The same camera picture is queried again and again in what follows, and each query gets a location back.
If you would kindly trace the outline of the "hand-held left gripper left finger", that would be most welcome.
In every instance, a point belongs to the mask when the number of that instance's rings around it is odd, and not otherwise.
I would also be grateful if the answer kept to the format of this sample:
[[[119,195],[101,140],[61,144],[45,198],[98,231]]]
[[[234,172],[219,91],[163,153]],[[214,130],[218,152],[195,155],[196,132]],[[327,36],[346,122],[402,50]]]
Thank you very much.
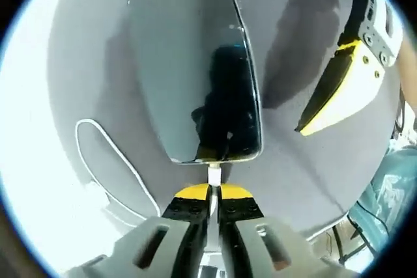
[[[150,217],[67,277],[197,277],[207,243],[211,187],[178,192],[160,217]]]

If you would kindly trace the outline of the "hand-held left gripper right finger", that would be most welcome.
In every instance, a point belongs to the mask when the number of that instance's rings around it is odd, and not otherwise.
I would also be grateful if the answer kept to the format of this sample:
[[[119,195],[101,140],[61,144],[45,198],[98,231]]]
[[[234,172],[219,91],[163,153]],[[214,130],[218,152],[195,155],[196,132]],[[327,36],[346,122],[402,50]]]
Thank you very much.
[[[222,184],[218,195],[219,239],[228,277],[358,277],[317,257],[290,226],[265,216],[253,195]]]

